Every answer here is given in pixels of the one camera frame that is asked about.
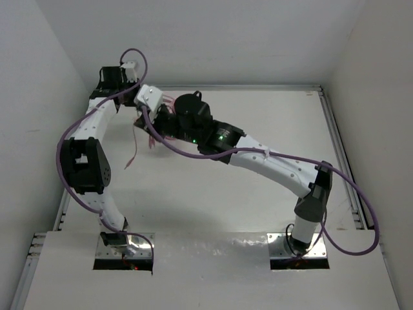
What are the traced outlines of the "pink headphones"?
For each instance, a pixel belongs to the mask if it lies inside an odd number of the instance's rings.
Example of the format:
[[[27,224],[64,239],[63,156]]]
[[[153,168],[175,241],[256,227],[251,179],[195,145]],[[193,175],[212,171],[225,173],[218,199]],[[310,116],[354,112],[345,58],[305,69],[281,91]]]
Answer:
[[[174,97],[163,94],[163,103],[167,106],[169,111],[173,114],[176,113],[175,112],[175,102],[176,102],[176,99]]]

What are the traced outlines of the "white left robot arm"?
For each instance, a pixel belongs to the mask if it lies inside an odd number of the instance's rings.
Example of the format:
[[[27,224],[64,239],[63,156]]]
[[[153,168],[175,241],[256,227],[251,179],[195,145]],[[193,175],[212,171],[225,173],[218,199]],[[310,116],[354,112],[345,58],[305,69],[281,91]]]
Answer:
[[[130,246],[128,222],[109,189],[112,171],[102,141],[120,107],[134,105],[139,81],[137,61],[102,67],[85,116],[63,134],[57,146],[57,169],[66,190],[97,216],[104,245],[118,251]]]

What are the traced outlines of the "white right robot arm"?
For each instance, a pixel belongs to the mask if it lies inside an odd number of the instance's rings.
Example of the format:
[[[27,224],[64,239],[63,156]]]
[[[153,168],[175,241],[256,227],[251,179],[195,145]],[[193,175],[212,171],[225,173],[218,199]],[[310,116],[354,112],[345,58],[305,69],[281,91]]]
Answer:
[[[286,230],[285,245],[292,255],[304,256],[325,217],[332,188],[329,163],[276,156],[242,129],[214,119],[200,91],[177,97],[171,107],[163,97],[155,87],[140,90],[134,101],[141,116],[135,125],[182,156],[250,170],[295,194],[295,220]]]

